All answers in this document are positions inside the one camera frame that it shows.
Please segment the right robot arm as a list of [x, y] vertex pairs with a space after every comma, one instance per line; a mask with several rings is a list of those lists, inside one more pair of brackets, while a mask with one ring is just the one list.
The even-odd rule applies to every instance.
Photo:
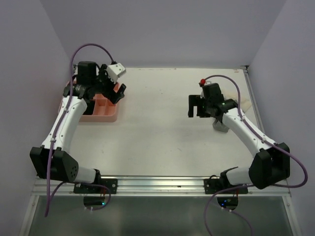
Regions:
[[249, 167], [233, 167], [221, 172], [217, 186], [225, 193], [232, 192], [237, 186], [252, 184], [264, 189], [290, 176], [289, 147], [285, 143], [277, 144], [251, 124], [238, 103], [225, 99], [219, 84], [201, 80], [200, 95], [189, 95], [188, 117], [214, 118], [213, 127], [222, 125], [222, 131], [233, 131], [247, 147], [253, 161]]

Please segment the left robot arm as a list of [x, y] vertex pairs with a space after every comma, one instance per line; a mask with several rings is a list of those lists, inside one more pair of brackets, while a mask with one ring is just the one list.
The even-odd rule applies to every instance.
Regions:
[[81, 61], [76, 72], [63, 90], [58, 116], [46, 139], [39, 147], [32, 147], [30, 158], [41, 179], [85, 183], [91, 193], [101, 190], [99, 170], [85, 168], [69, 154], [70, 145], [81, 116], [95, 95], [101, 94], [112, 104], [124, 98], [126, 86], [115, 90], [117, 80], [126, 68], [117, 62], [98, 66], [95, 62]]

